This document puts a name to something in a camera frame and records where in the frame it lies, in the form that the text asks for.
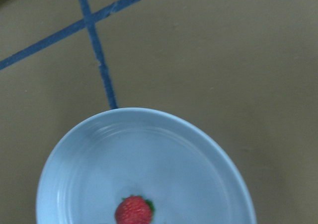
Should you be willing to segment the red strawberry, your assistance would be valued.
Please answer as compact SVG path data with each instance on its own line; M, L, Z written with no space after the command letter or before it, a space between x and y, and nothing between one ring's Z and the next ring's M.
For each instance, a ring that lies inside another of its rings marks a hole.
M151 224L154 215L153 202L139 195L124 198L114 214L117 224Z

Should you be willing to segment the blue plate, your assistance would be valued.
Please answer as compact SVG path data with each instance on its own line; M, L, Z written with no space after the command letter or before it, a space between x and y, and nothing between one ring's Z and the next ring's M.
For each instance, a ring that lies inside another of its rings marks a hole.
M99 113L62 137L39 180L36 221L113 224L131 195L152 201L155 224L257 222L225 151L189 122L146 108Z

